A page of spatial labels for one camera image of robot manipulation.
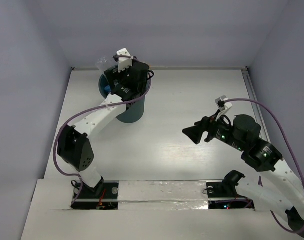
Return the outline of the crushed bottle blue label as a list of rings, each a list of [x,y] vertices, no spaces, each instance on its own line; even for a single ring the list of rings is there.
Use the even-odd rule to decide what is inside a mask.
[[[111,92],[110,86],[107,85],[104,87],[104,92],[108,95]]]

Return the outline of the clear crushed bottle white cap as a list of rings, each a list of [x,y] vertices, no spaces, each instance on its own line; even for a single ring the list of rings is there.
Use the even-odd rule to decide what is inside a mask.
[[[101,72],[105,72],[107,69],[109,69],[112,66],[112,64],[106,56],[102,56],[96,61],[95,66]]]

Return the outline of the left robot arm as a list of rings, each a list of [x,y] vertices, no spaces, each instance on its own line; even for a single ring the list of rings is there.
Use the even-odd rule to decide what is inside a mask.
[[[79,190],[93,198],[102,193],[104,180],[99,174],[91,139],[112,120],[125,124],[137,122],[144,113],[145,95],[151,85],[153,72],[146,63],[133,61],[119,71],[118,66],[105,70],[98,81],[103,102],[74,124],[66,123],[56,140],[56,155],[80,176]]]

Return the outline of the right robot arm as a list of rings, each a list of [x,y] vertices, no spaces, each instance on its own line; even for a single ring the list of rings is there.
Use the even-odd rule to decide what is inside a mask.
[[[213,192],[227,196],[247,197],[261,204],[287,222],[290,230],[304,238],[304,187],[290,169],[282,154],[269,142],[260,138],[261,126],[248,115],[237,115],[233,121],[226,116],[203,117],[183,134],[199,144],[203,133],[206,143],[217,139],[241,152],[241,159],[273,188],[251,182],[249,177],[232,170],[214,186]]]

